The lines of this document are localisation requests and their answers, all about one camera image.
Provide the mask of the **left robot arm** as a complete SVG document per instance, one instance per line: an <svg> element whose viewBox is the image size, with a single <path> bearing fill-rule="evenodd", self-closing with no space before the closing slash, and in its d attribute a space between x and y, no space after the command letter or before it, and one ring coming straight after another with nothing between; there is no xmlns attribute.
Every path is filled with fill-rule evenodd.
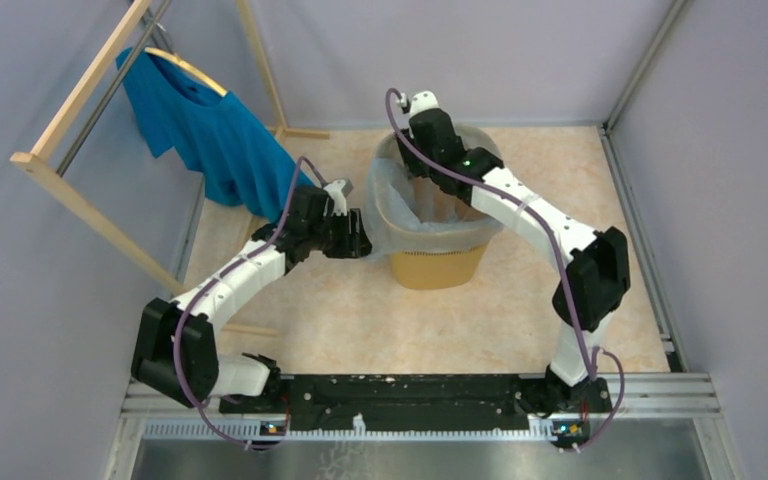
<svg viewBox="0 0 768 480"><path fill-rule="evenodd" d="M242 396L257 413L279 404L275 363L262 356L221 355L217 337L258 292L287 275L311 253L332 259L370 254L361 213L348 205L352 185L296 187L277 222L259 228L223 267L171 300L143 309L131 377L187 408L211 397Z"/></svg>

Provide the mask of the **yellow mesh trash bin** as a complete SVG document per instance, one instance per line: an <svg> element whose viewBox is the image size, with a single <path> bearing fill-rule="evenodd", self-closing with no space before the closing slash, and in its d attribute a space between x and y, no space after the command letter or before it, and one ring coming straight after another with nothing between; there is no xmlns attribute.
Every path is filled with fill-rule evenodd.
<svg viewBox="0 0 768 480"><path fill-rule="evenodd" d="M467 251L443 254L397 253L385 258L389 261L393 277L405 288L452 288L472 279L491 240Z"/></svg>

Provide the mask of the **light blue trash bag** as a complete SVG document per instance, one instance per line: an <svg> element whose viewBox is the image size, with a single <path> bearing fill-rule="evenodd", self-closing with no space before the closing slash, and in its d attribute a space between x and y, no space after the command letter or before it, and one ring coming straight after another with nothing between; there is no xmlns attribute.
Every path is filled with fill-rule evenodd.
<svg viewBox="0 0 768 480"><path fill-rule="evenodd" d="M387 134L373 151L361 220L371 259L397 253L443 254L488 243L503 225L407 171L401 143Z"/></svg>

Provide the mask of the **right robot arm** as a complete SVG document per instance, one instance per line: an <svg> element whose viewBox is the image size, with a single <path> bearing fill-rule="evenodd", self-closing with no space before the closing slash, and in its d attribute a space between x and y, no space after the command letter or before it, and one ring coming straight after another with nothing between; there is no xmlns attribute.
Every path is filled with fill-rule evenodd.
<svg viewBox="0 0 768 480"><path fill-rule="evenodd" d="M560 281L551 303L562 322L543 379L523 391L522 407L547 417L583 409L598 379L596 357L609 322L630 289L628 239L616 227L597 230L528 188L484 147L466 147L439 107L407 110L397 131L409 172L500 222L542 253Z"/></svg>

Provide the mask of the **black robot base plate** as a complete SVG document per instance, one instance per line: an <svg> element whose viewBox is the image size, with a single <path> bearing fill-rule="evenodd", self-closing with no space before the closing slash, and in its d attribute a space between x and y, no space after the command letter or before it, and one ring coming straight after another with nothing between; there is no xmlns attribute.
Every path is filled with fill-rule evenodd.
<svg viewBox="0 0 768 480"><path fill-rule="evenodd" d="M221 400L222 414L287 415L294 432L527 429L556 414L607 413L605 379L573 387L553 374L295 375L268 382L258 397Z"/></svg>

